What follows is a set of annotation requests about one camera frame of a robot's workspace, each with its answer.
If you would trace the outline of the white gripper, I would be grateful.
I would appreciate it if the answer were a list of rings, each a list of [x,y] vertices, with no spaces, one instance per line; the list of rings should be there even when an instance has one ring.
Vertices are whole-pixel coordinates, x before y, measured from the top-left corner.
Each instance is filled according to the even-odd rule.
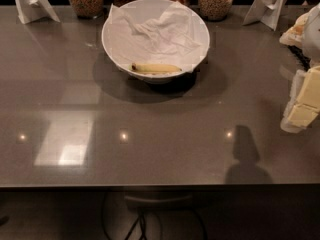
[[[297,58],[306,73],[297,102],[320,110],[320,31],[319,17],[311,12],[298,17],[279,42]]]

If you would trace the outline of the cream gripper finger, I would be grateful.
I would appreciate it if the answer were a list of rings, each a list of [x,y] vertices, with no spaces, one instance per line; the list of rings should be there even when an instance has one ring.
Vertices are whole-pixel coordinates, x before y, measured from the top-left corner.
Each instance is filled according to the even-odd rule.
[[[299,133],[306,129],[319,115],[319,110],[297,102],[307,72],[298,70],[292,81],[290,100],[280,123],[281,129],[289,133]]]

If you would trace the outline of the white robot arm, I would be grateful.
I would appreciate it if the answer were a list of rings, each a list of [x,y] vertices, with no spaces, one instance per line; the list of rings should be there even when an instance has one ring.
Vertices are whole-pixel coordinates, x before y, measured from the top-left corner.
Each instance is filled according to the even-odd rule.
[[[301,49],[310,59],[308,70],[297,70],[292,79],[290,100],[280,123],[282,130],[299,133],[320,114],[320,4],[299,16],[279,42]]]

